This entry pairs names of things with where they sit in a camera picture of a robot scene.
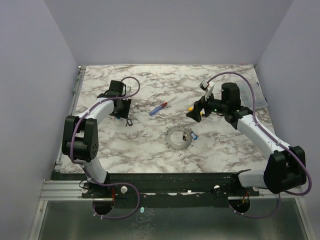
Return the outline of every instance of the small screw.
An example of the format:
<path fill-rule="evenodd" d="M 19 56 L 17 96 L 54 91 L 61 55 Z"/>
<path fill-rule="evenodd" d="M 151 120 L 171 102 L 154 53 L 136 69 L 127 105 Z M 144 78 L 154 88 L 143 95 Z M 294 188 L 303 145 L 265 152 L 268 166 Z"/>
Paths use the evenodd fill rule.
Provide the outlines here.
<path fill-rule="evenodd" d="M 128 188 L 126 186 L 122 186 L 120 190 L 123 194 L 125 194 L 128 191 Z"/>

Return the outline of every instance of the metal gear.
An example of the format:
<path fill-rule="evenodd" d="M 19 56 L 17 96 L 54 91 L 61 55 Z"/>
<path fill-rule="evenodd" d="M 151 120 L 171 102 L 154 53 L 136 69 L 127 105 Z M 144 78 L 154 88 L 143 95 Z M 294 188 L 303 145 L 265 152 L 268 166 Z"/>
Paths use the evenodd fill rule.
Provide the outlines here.
<path fill-rule="evenodd" d="M 175 144 L 171 140 L 171 135 L 175 131 L 181 131 L 184 135 L 184 142 L 182 144 Z M 168 148 L 171 148 L 174 151 L 179 151 L 179 150 L 185 150 L 187 149 L 191 142 L 192 142 L 192 137 L 191 137 L 192 130 L 191 128 L 183 127 L 183 126 L 173 126 L 171 128 L 167 128 L 166 132 L 164 133 L 164 140 L 165 140 L 165 145 Z"/>

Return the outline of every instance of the gray floor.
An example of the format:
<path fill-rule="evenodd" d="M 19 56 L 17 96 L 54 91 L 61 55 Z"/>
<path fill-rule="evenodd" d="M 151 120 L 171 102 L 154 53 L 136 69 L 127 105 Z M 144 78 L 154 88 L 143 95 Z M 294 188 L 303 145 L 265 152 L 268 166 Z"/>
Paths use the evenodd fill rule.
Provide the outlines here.
<path fill-rule="evenodd" d="M 248 213 L 261 216 L 275 199 L 251 200 Z M 304 240 L 307 239 L 294 199 L 283 199 L 279 212 L 248 219 L 229 208 L 146 208 L 122 220 L 93 217 L 90 201 L 49 202 L 40 240 Z M 129 209 L 115 209 L 122 215 Z"/>

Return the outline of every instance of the blue screwdriver handle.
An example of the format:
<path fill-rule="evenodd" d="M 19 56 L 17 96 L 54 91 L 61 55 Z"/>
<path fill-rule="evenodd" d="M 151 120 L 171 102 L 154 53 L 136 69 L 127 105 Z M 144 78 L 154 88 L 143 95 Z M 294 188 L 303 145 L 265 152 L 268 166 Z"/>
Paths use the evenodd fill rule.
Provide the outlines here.
<path fill-rule="evenodd" d="M 164 109 L 166 105 L 161 104 L 160 106 L 157 106 L 155 109 L 153 109 L 151 112 L 149 112 L 150 116 L 155 115 L 157 112 L 159 112 L 161 109 Z"/>

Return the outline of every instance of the cable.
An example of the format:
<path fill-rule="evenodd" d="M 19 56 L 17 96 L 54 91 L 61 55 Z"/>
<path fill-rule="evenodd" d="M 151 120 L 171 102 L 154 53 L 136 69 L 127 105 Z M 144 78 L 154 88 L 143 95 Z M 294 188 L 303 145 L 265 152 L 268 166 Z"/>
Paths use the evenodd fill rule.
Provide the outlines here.
<path fill-rule="evenodd" d="M 246 196 L 248 196 L 248 199 L 249 199 L 249 191 L 246 191 L 245 195 L 243 196 L 243 198 L 242 198 L 243 203 L 245 203 Z"/>
<path fill-rule="evenodd" d="M 234 72 L 234 71 L 225 71 L 225 72 L 221 72 L 218 73 L 217 75 L 211 77 L 206 83 L 209 84 L 213 79 L 224 75 L 224 74 L 234 74 L 237 75 L 239 77 L 241 77 L 249 86 L 250 91 L 251 91 L 251 95 L 252 95 L 252 105 L 253 105 L 253 120 L 255 122 L 255 124 L 258 126 L 258 128 L 264 132 L 273 142 L 275 142 L 275 144 L 279 145 L 281 148 L 283 148 L 284 150 L 286 150 L 290 155 L 293 156 L 293 158 L 297 161 L 297 163 L 300 165 L 300 167 L 303 169 L 303 171 L 305 172 L 307 178 L 308 178 L 308 188 L 304 191 L 304 192 L 291 192 L 291 191 L 284 191 L 287 194 L 291 194 L 291 195 L 295 195 L 295 196 L 304 196 L 306 194 L 308 194 L 311 191 L 312 188 L 312 179 L 311 179 L 311 175 L 309 173 L 309 171 L 307 170 L 307 168 L 305 167 L 305 165 L 301 162 L 301 160 L 297 157 L 297 155 L 295 155 L 289 148 L 287 148 L 286 146 L 284 146 L 282 143 L 278 142 L 278 140 L 276 138 L 274 138 L 263 126 L 260 125 L 260 123 L 258 122 L 258 119 L 256 117 L 256 99 L 255 99 L 255 93 L 254 90 L 250 84 L 250 82 L 240 73 Z"/>
<path fill-rule="evenodd" d="M 116 200 L 116 191 L 114 188 L 112 188 L 112 201 L 114 202 Z"/>
<path fill-rule="evenodd" d="M 269 213 L 269 214 L 267 214 L 265 216 L 252 216 L 252 215 L 243 214 L 242 212 L 236 211 L 231 205 L 229 205 L 229 206 L 230 206 L 230 208 L 233 210 L 233 212 L 235 214 L 238 214 L 238 215 L 240 215 L 242 217 L 249 218 L 249 219 L 266 219 L 266 218 L 269 218 L 269 217 L 272 217 L 273 215 L 275 215 L 277 213 L 277 211 L 279 210 L 280 205 L 281 205 L 280 193 L 278 194 L 278 196 L 279 196 L 278 203 L 277 203 L 275 209 L 273 210 L 273 212 L 271 212 L 271 213 Z"/>
<path fill-rule="evenodd" d="M 306 195 L 310 192 L 311 188 L 312 188 L 312 180 L 311 180 L 311 176 L 310 176 L 310 173 L 308 172 L 308 170 L 306 169 L 305 165 L 300 161 L 300 159 L 289 149 L 287 148 L 286 146 L 284 146 L 283 144 L 281 144 L 280 142 L 278 142 L 277 139 L 275 139 L 263 126 L 260 125 L 260 123 L 258 122 L 258 119 L 256 117 L 256 98 L 255 98 L 255 93 L 254 93 L 254 90 L 250 84 L 250 82 L 243 76 L 241 75 L 240 73 L 237 73 L 235 71 L 225 71 L 225 72 L 221 72 L 221 73 L 218 73 L 216 75 L 214 75 L 213 77 L 211 77 L 206 83 L 209 84 L 213 79 L 221 76 L 221 75 L 225 75 L 225 74 L 234 74 L 234 75 L 237 75 L 239 76 L 240 78 L 242 78 L 249 86 L 250 88 L 250 91 L 251 91 L 251 95 L 252 95 L 252 105 L 253 105 L 253 113 L 252 113 L 252 116 L 253 116 L 253 120 L 255 122 L 255 124 L 258 126 L 258 128 L 264 132 L 273 142 L 275 142 L 275 144 L 279 145 L 281 148 L 283 148 L 284 150 L 286 150 L 289 154 L 291 154 L 294 159 L 297 161 L 297 163 L 300 165 L 300 167 L 303 169 L 303 171 L 305 172 L 307 178 L 308 178 L 308 188 L 306 191 L 304 192 L 301 192 L 301 193 L 296 193 L 296 192 L 290 192 L 290 191 L 284 191 L 285 193 L 287 194 L 291 194 L 291 195 L 295 195 L 295 196 L 303 196 L 303 195 Z M 273 212 L 271 212 L 270 214 L 268 215 L 265 215 L 265 216 L 252 216 L 252 215 L 246 215 L 246 214 L 243 214 L 243 213 L 240 213 L 238 211 L 236 211 L 231 205 L 230 207 L 233 209 L 233 212 L 235 214 L 238 214 L 238 215 L 241 215 L 243 217 L 247 217 L 247 218 L 251 218 L 251 219 L 264 219 L 264 218 L 268 218 L 268 217 L 271 217 L 273 216 L 274 214 L 276 214 L 276 212 L 279 210 L 280 208 L 280 205 L 281 205 L 281 196 L 280 196 L 280 193 L 278 194 L 279 196 L 279 199 L 278 199 L 278 204 L 275 208 L 275 210 Z"/>
<path fill-rule="evenodd" d="M 84 181 L 88 182 L 88 179 L 86 178 L 86 179 L 83 179 L 82 181 L 80 181 L 79 182 L 79 188 L 89 190 L 89 188 L 87 188 L 84 184 L 83 184 L 83 186 L 80 186 L 80 184 L 82 184 Z"/>
<path fill-rule="evenodd" d="M 99 106 L 100 104 L 104 103 L 104 102 L 107 102 L 107 101 L 111 101 L 111 100 L 120 100 L 120 99 L 128 99 L 128 98 L 131 98 L 133 96 L 135 96 L 139 91 L 140 91 L 140 82 L 138 79 L 136 79 L 135 77 L 133 76 L 126 76 L 125 78 L 123 78 L 120 82 L 123 82 L 124 80 L 126 79 L 134 79 L 137 83 L 138 83 L 138 89 L 135 93 L 131 94 L 131 95 L 128 95 L 128 96 L 118 96 L 118 97 L 110 97 L 110 98 L 106 98 L 106 99 L 103 99 L 102 101 L 99 101 L 99 102 L 96 102 L 94 105 L 92 105 L 92 107 L 90 107 L 86 113 L 78 120 L 78 122 L 76 123 L 75 127 L 74 127 L 74 130 L 73 130 L 73 134 L 72 134 L 72 139 L 71 139 L 71 146 L 70 146 L 70 159 L 71 161 L 74 163 L 74 164 L 79 164 L 79 165 L 82 165 L 83 166 L 83 171 L 84 173 L 86 174 L 86 176 L 88 177 L 88 179 L 90 179 L 90 181 L 102 186 L 102 187 L 113 187 L 113 186 L 117 186 L 117 185 L 127 185 L 127 186 L 130 186 L 132 187 L 135 192 L 137 193 L 137 204 L 134 208 L 134 210 L 124 216 L 118 216 L 118 217 L 111 217 L 111 216 L 104 216 L 104 215 L 98 215 L 95 211 L 95 206 L 93 205 L 93 210 L 94 210 L 94 214 L 101 217 L 101 218 L 104 218 L 104 219 L 124 219 L 124 218 L 127 218 L 129 216 L 131 216 L 132 214 L 134 214 L 138 207 L 139 207 L 139 204 L 140 204 L 140 194 L 139 194 L 139 191 L 138 189 L 132 185 L 131 183 L 127 183 L 127 182 L 117 182 L 117 183 L 111 183 L 111 184 L 104 184 L 104 183 L 101 183 L 101 182 L 98 182 L 97 180 L 95 180 L 94 178 L 92 178 L 92 176 L 88 173 L 88 171 L 86 170 L 86 167 L 85 165 L 82 163 L 82 162 L 79 162 L 79 161 L 76 161 L 74 159 L 74 145 L 75 145 L 75 139 L 76 139 L 76 134 L 77 134 L 77 131 L 78 131 L 78 128 L 80 126 L 80 123 L 83 121 L 83 119 L 85 119 L 86 116 L 88 116 L 90 114 L 90 112 L 92 110 L 94 110 L 97 106 Z"/>

